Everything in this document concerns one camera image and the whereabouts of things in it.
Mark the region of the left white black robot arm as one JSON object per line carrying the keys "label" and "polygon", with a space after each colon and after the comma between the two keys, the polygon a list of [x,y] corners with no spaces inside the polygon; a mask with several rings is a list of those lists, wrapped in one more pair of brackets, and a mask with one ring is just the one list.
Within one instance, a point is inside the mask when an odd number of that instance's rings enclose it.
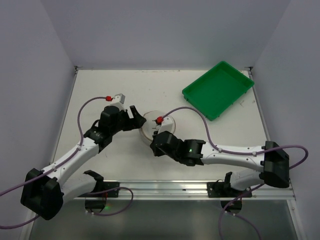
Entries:
{"label": "left white black robot arm", "polygon": [[97,195],[102,198],[107,190],[104,178],[92,170],[86,170],[79,179],[70,177],[84,163],[104,150],[118,132],[140,129],[147,121],[135,106],[127,110],[106,106],[90,129],[82,134],[79,143],[66,155],[42,170],[33,168],[25,177],[20,202],[45,220],[57,215],[63,204],[81,195]]}

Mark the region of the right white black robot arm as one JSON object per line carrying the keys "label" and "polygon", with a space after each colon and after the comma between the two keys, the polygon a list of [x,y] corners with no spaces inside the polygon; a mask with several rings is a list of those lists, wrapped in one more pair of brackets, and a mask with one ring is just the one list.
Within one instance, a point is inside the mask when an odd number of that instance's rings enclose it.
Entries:
{"label": "right white black robot arm", "polygon": [[215,164],[243,167],[243,171],[225,176],[226,187],[235,191],[261,184],[280,189],[290,186],[289,155],[273,141],[253,147],[212,146],[199,139],[181,140],[164,131],[153,136],[150,148],[154,156],[166,155],[188,167]]}

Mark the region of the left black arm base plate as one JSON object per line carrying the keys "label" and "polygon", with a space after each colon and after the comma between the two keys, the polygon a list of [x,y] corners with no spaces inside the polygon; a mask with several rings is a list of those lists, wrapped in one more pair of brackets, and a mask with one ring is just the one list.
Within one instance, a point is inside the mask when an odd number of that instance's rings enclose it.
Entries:
{"label": "left black arm base plate", "polygon": [[102,198],[117,198],[119,196],[119,189],[120,183],[117,181],[103,181],[97,183],[97,186],[95,186],[93,193],[97,192],[103,192],[99,196]]}

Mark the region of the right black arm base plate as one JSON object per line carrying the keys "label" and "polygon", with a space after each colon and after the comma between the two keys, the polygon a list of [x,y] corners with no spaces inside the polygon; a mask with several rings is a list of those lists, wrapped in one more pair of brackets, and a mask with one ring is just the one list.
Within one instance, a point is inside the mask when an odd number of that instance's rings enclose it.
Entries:
{"label": "right black arm base plate", "polygon": [[224,181],[218,179],[206,183],[207,195],[209,198],[222,198],[225,195],[224,192]]}

